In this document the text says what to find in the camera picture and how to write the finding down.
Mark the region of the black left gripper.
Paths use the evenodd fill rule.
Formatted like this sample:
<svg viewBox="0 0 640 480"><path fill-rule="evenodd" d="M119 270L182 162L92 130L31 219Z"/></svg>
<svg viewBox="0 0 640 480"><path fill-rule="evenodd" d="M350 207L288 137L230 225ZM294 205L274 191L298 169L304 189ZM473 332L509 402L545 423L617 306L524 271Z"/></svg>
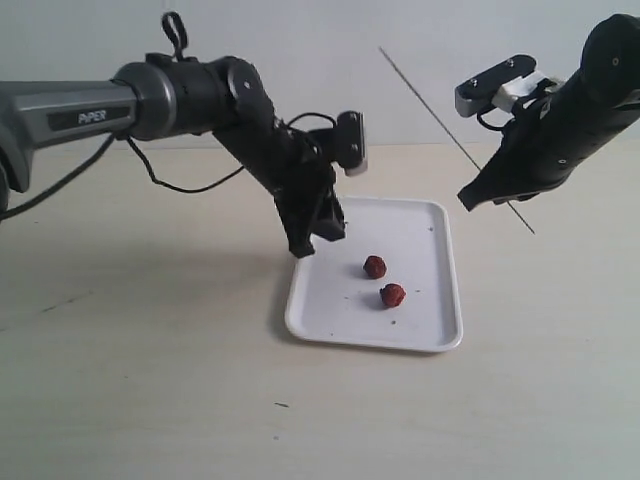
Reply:
<svg viewBox="0 0 640 480"><path fill-rule="evenodd" d="M342 206L336 194L329 192L335 184L335 171L315 151L308 134L292 132L282 124L246 122L242 125L241 146L246 150L241 163L275 199L294 257L315 253L311 230L329 242L345 238ZM311 205L317 201L321 203L312 224Z"/></svg>

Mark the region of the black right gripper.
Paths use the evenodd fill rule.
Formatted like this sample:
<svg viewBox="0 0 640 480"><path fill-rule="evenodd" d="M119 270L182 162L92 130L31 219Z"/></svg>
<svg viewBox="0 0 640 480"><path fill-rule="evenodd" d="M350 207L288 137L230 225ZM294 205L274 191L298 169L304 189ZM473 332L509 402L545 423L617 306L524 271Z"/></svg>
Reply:
<svg viewBox="0 0 640 480"><path fill-rule="evenodd" d="M525 202L561 185L600 148L600 106L585 94L554 94L526 110L496 152L457 194L464 208Z"/></svg>

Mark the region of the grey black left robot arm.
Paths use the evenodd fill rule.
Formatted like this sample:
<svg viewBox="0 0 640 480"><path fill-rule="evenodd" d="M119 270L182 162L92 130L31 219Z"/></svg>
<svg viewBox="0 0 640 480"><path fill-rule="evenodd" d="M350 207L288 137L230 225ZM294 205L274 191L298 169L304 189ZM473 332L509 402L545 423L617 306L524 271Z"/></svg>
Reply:
<svg viewBox="0 0 640 480"><path fill-rule="evenodd" d="M4 81L1 84L1 217L38 205L93 165L116 140L154 141L212 134L274 198L290 252L313 254L311 236L345 236L331 160L308 133L275 113L254 66L228 56L202 63L150 54L107 81ZM35 151L103 135L98 151L30 201Z"/></svg>

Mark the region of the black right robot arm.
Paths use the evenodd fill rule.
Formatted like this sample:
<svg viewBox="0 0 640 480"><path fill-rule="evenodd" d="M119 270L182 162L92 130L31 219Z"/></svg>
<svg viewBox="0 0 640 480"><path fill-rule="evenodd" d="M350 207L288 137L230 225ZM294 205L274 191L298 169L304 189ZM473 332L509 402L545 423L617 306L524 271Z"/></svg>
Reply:
<svg viewBox="0 0 640 480"><path fill-rule="evenodd" d="M455 108L481 121L498 109L510 120L479 174L458 193L467 210L527 201L554 190L587 158L639 119L639 20L614 14L586 39L578 69L566 80L543 74L536 60L514 55L459 84Z"/></svg>

